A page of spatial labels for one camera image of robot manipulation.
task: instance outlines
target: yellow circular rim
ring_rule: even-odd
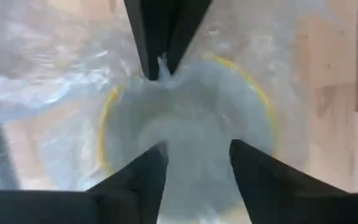
[[[216,55],[206,55],[204,58],[210,59],[217,63],[220,63],[221,65],[225,66],[226,68],[233,69],[234,71],[239,73],[244,78],[244,80],[248,83],[248,85],[252,86],[253,89],[256,91],[260,101],[263,103],[263,105],[265,106],[265,109],[266,109],[268,123],[270,125],[270,129],[271,129],[272,136],[273,136],[273,152],[272,152],[273,155],[272,156],[276,157],[277,144],[278,144],[276,114],[275,114],[275,111],[273,109],[273,106],[272,106],[269,98],[267,97],[267,94],[263,91],[263,89],[259,86],[259,84],[247,72],[243,71],[240,67],[238,67],[231,60],[228,60],[228,59],[225,59],[222,57],[218,57]],[[121,90],[122,90],[122,87],[120,86],[120,87],[116,87],[115,89],[113,89],[110,92],[108,99],[106,100],[105,104],[103,105],[101,121],[100,121],[101,124],[100,124],[100,128],[98,130],[98,142],[97,142],[97,144],[98,144],[98,146],[97,146],[98,160],[101,163],[102,169],[108,173],[113,173],[114,171],[111,170],[110,166],[107,165],[106,160],[105,160],[106,155],[105,155],[105,150],[104,150],[104,140],[105,140],[106,118],[109,113],[110,105],[117,99],[119,92]]]

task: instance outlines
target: plastic wrap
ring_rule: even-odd
[[[156,85],[141,76],[122,1],[112,2],[0,0],[0,125],[8,148],[0,157],[9,156],[22,189],[88,189],[137,155],[125,157],[118,153],[132,133],[116,132],[109,136],[109,142],[102,141],[100,133],[101,129],[114,126],[103,122],[107,121],[104,115],[113,111],[106,105],[131,102],[124,100],[125,94],[141,94],[143,88]],[[178,116],[205,121],[207,127],[198,129],[174,119],[158,124],[150,122],[147,131],[137,129],[134,124],[134,130],[144,131],[138,133],[141,138],[133,145],[139,154],[159,138],[181,134],[208,140],[202,141],[205,144],[199,148],[227,148],[207,154],[200,167],[188,166],[177,173],[168,168],[170,186],[164,192],[160,223],[242,223],[247,219],[229,168],[230,138],[242,138],[303,170],[308,144],[305,96],[295,66],[295,30],[299,18],[310,11],[333,19],[325,0],[213,1],[189,46],[178,79],[160,83],[165,89],[175,89],[175,85],[185,82],[180,77],[200,78],[193,87],[191,82],[190,87],[185,85],[194,93],[197,90],[200,98],[182,97],[195,97],[205,102],[208,110],[191,104],[170,106],[183,110],[185,114]],[[272,127],[269,116],[265,117],[266,106],[261,106],[260,100],[255,101],[257,90],[253,85],[223,78],[222,74],[234,75],[233,66],[223,68],[222,62],[198,60],[210,53],[233,61],[258,83],[275,112],[275,134],[268,131]],[[236,99],[229,105],[219,99],[214,105],[217,99],[207,96],[213,92],[198,89],[204,84],[213,85],[218,92],[227,91],[227,97]],[[145,97],[144,103],[152,103],[150,100]],[[250,105],[252,110],[246,109],[244,116],[238,113]],[[233,107],[242,109],[237,108],[237,114],[222,109]],[[167,128],[166,136],[147,134],[160,128]],[[106,151],[103,156],[105,147],[101,145],[117,153]],[[198,153],[195,158],[202,158],[200,152],[185,153],[172,155],[181,158],[173,167],[183,166],[181,162],[186,158],[192,159],[183,155]],[[187,162],[195,164],[196,160]],[[106,164],[110,170],[103,169]],[[189,172],[192,179],[184,181],[191,188],[187,188],[189,195],[185,195],[183,189],[175,188],[175,181],[187,178],[185,174]],[[206,190],[199,194],[194,188]],[[170,200],[176,190],[183,195],[180,203],[176,203],[177,198]]]

